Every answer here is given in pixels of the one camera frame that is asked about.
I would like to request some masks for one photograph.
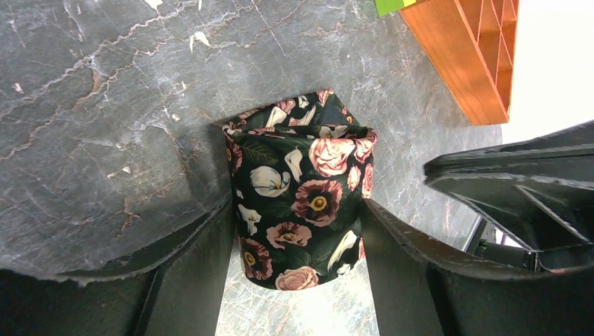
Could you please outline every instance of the wooden compartment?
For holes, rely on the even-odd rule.
[[[470,122],[507,123],[518,0],[427,0],[400,14]]]

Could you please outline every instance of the fabric fold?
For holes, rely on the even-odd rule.
[[[223,126],[246,277],[282,291],[334,280],[364,258],[377,133],[332,89],[262,106]]]

